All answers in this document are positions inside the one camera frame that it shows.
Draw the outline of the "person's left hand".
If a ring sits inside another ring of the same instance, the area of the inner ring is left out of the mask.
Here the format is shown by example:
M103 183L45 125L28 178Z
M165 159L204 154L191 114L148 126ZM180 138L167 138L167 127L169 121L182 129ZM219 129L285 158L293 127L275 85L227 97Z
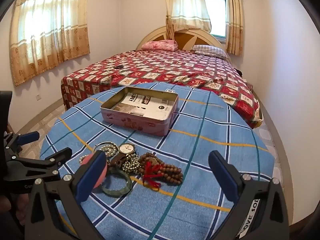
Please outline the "person's left hand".
M7 197L1 196L1 213L6 213L11 210L11 202L8 200ZM28 194L20 194L17 197L17 211L15 212L16 218L19 220L21 225L25 224L25 218L27 215L29 203L29 195Z

